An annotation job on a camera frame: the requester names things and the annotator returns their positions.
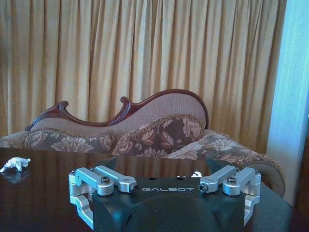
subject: dark glossy table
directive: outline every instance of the dark glossy table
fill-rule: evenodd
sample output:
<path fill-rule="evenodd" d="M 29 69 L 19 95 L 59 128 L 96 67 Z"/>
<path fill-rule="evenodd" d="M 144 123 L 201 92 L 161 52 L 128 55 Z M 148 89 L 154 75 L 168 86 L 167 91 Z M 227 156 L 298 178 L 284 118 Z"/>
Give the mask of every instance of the dark glossy table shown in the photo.
<path fill-rule="evenodd" d="M 31 162 L 28 176 L 19 183 L 12 184 L 0 176 L 1 231 L 91 231 L 69 202 L 68 173 L 74 168 L 95 166 L 109 155 L 0 148 L 1 166 L 12 157 L 31 158 Z M 135 177 L 191 176 L 194 171 L 210 174 L 202 160 L 138 157 L 117 157 L 115 170 Z M 288 203 L 262 185 L 261 202 L 245 230 L 289 231 L 292 214 Z"/>

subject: metal bracket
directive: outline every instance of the metal bracket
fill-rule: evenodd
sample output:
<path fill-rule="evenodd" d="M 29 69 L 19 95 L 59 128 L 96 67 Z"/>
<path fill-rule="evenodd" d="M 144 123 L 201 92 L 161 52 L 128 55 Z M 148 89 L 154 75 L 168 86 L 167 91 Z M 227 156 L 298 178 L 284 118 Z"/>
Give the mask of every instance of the metal bracket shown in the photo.
<path fill-rule="evenodd" d="M 244 217 L 246 225 L 253 214 L 254 205 L 260 202 L 261 174 L 253 168 L 239 171 L 227 165 L 210 176 L 202 177 L 198 188 L 202 193 L 211 193 L 216 192 L 220 184 L 228 196 L 238 196 L 241 191 L 246 194 Z"/>
<path fill-rule="evenodd" d="M 78 216 L 93 229 L 93 212 L 90 209 L 89 200 L 92 193 L 109 196 L 116 185 L 121 192 L 133 193 L 138 191 L 139 186 L 135 178 L 125 176 L 105 166 L 96 168 L 79 168 L 69 174 L 70 203 L 76 205 Z"/>

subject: screw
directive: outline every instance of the screw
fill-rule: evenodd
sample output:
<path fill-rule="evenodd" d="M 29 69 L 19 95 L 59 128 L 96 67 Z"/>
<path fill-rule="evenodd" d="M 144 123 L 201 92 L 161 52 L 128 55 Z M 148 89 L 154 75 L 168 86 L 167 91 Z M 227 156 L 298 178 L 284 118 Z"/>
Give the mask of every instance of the screw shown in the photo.
<path fill-rule="evenodd" d="M 110 179 L 107 176 L 101 178 L 101 183 L 109 183 Z"/>
<path fill-rule="evenodd" d="M 137 192 L 139 190 L 139 186 L 138 185 L 134 185 L 131 187 L 131 192 Z"/>
<path fill-rule="evenodd" d="M 207 190 L 208 190 L 208 186 L 205 185 L 205 184 L 200 184 L 198 186 L 198 189 L 202 192 L 202 193 L 205 193 Z"/>
<path fill-rule="evenodd" d="M 229 184 L 235 184 L 236 183 L 236 181 L 237 181 L 237 179 L 235 178 L 235 177 L 229 177 L 228 179 L 227 179 L 227 182 L 229 183 Z"/>

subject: floral pillow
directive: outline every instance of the floral pillow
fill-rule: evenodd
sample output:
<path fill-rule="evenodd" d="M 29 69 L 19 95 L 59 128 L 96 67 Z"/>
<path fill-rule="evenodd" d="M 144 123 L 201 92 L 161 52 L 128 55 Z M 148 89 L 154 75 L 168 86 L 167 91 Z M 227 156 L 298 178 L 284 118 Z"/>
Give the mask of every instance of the floral pillow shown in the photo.
<path fill-rule="evenodd" d="M 111 131 L 91 136 L 74 135 L 58 130 L 35 130 L 25 139 L 25 147 L 82 153 L 111 152 L 115 137 Z"/>
<path fill-rule="evenodd" d="M 11 143 L 7 139 L 0 138 L 0 147 L 11 148 L 11 147 L 14 147 L 14 146 L 11 145 Z"/>
<path fill-rule="evenodd" d="M 124 135 L 112 154 L 164 158 L 202 136 L 202 125 L 197 118 L 171 115 Z"/>

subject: logo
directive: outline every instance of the logo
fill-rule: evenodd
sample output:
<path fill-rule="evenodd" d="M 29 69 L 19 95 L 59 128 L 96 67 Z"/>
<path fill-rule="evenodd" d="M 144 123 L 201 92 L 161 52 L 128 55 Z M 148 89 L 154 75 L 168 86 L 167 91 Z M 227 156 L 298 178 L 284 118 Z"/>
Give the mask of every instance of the logo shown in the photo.
<path fill-rule="evenodd" d="M 152 192 L 152 191 L 159 191 L 159 192 L 176 192 L 176 191 L 192 191 L 194 188 L 142 188 L 142 191 Z"/>

